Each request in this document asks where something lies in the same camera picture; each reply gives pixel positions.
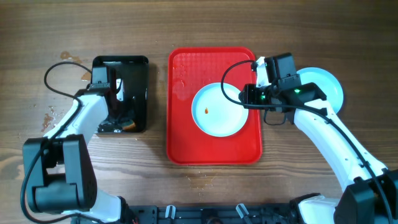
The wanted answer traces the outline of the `green and orange sponge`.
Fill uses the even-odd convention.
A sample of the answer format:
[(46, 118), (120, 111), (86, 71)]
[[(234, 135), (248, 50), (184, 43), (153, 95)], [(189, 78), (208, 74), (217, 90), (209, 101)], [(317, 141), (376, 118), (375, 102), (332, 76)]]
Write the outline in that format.
[(133, 120), (122, 123), (121, 127), (124, 131), (133, 131), (136, 128), (136, 124)]

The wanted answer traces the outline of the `light blue plate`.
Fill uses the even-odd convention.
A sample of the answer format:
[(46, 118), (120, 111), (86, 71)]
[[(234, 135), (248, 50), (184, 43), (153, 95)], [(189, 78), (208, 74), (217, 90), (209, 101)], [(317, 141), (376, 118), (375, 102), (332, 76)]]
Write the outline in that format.
[(330, 102), (333, 111), (338, 113), (343, 106), (344, 93), (340, 82), (327, 70), (317, 67), (302, 68), (297, 72), (300, 75), (301, 83), (314, 83)]
[(248, 120), (249, 110), (236, 101), (240, 90), (228, 83), (211, 83), (201, 88), (192, 101), (192, 118), (206, 134), (227, 137), (237, 133)]

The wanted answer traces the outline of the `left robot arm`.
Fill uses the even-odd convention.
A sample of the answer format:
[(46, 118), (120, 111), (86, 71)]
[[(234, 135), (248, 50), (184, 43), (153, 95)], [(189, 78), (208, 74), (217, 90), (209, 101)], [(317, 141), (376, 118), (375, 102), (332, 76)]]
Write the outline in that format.
[(122, 197), (98, 188), (87, 148), (97, 127), (116, 108), (119, 89), (114, 69), (92, 69), (89, 87), (72, 96), (73, 106), (60, 124), (24, 143), (20, 203), (28, 220), (40, 223), (33, 213), (48, 213), (57, 215), (52, 223), (68, 218), (138, 223)]

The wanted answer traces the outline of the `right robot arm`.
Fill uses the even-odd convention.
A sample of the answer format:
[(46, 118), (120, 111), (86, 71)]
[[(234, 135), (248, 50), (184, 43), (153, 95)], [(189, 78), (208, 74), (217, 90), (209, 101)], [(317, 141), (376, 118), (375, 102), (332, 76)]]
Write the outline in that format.
[(310, 194), (293, 200), (299, 223), (397, 223), (397, 171), (377, 160), (337, 113), (343, 89), (328, 71), (297, 70), (292, 54), (250, 61), (256, 82), (239, 100), (247, 109), (283, 113), (317, 147), (332, 168), (343, 195)]

